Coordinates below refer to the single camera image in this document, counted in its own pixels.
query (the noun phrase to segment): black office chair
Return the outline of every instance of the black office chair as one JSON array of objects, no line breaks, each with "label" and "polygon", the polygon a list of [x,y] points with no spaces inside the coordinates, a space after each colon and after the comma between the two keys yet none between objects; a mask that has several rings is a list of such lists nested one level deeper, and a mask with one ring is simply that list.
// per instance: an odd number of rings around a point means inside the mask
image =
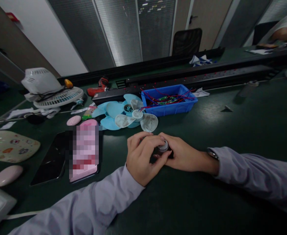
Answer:
[{"label": "black office chair", "polygon": [[178,31],[174,35],[172,55],[193,56],[199,51],[202,29]]},{"label": "black office chair", "polygon": [[257,45],[259,41],[273,28],[279,21],[272,21],[267,23],[258,24],[254,27],[254,36],[252,45]]}]

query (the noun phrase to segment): light purple shirt sleeve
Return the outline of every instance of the light purple shirt sleeve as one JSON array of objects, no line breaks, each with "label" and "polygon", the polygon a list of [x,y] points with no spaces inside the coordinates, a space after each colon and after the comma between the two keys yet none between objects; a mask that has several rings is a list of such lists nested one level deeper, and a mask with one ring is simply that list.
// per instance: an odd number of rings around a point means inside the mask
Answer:
[{"label": "light purple shirt sleeve", "polygon": [[10,235],[103,234],[116,214],[123,212],[143,190],[126,166],[120,167],[102,181],[68,194]]},{"label": "light purple shirt sleeve", "polygon": [[210,149],[220,161],[216,179],[243,188],[287,212],[287,162],[239,154],[228,147]]}]

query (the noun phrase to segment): wristwatch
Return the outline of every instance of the wristwatch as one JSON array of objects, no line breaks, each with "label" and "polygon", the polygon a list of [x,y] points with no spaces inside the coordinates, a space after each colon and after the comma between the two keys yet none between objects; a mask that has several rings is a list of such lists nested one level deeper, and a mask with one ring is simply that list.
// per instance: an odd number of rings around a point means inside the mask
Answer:
[{"label": "wristwatch", "polygon": [[219,161],[219,157],[214,153],[211,149],[207,150],[208,155],[210,155],[212,158],[216,159]]}]

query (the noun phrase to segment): yellow handle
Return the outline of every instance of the yellow handle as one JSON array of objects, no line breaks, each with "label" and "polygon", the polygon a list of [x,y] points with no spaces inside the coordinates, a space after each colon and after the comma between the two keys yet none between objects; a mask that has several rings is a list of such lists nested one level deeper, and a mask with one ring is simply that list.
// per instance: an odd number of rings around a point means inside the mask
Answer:
[{"label": "yellow handle", "polygon": [[72,82],[71,82],[70,80],[68,80],[68,79],[65,79],[65,86],[66,86],[67,88],[73,88]]}]

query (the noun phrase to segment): white desk fan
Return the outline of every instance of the white desk fan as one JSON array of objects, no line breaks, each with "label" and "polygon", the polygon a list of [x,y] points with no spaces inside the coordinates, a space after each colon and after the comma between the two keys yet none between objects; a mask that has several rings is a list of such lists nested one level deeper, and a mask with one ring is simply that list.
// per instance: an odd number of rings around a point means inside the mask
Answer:
[{"label": "white desk fan", "polygon": [[45,68],[26,69],[22,84],[30,92],[25,95],[26,100],[33,102],[39,109],[56,108],[75,102],[84,95],[83,90],[78,87],[64,88]]}]

